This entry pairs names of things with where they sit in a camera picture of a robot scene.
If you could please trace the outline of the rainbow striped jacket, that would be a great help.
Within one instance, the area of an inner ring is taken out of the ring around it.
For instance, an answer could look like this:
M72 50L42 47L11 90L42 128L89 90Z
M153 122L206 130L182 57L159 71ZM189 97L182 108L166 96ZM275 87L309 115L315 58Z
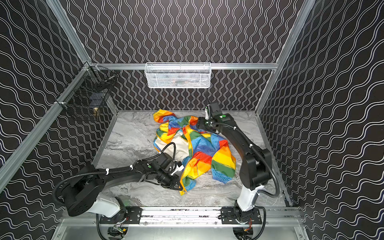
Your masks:
M233 157L229 143L221 136L198 128L198 117L178 118L174 113L158 110L153 114L154 121L160 124L156 130L154 147L161 151L167 144L166 153L184 166L180 184L180 194L192 190L196 179L212 172L213 180L223 184L230 182L236 173L236 158Z

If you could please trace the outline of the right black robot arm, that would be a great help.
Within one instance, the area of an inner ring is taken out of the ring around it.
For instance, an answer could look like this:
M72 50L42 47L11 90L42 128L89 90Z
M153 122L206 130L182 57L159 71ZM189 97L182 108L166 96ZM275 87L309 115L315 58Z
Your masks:
M255 203L260 194L271 198L280 196L281 188L273 170L272 153L253 143L231 115L208 119L199 117L197 126L200 130L223 135L242 159L239 176L243 187L233 210L239 223L248 221L255 214L258 209Z

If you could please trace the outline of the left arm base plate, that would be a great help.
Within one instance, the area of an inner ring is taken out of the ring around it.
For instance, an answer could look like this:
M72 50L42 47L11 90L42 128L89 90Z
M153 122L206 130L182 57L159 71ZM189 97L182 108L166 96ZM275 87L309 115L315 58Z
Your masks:
M126 207L120 210L115 216L107 218L101 216L99 224L139 224L142 217L143 209L140 207Z

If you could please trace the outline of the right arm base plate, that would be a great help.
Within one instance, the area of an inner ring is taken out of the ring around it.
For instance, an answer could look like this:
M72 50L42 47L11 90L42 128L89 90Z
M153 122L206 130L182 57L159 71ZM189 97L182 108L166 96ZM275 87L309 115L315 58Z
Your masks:
M238 207L223 207L220 209L218 219L224 225L246 225L250 220L252 224L260 225L262 223L261 214L257 208L243 212Z

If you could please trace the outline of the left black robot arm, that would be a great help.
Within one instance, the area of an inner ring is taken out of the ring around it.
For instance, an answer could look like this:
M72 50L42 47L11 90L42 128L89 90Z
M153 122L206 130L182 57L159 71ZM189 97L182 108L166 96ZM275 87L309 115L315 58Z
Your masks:
M71 217L92 208L100 193L128 183L151 183L162 188L182 191L181 162L176 161L176 144L167 144L157 155L136 161L133 165L115 169L87 166L79 173L54 186L55 203L64 206Z

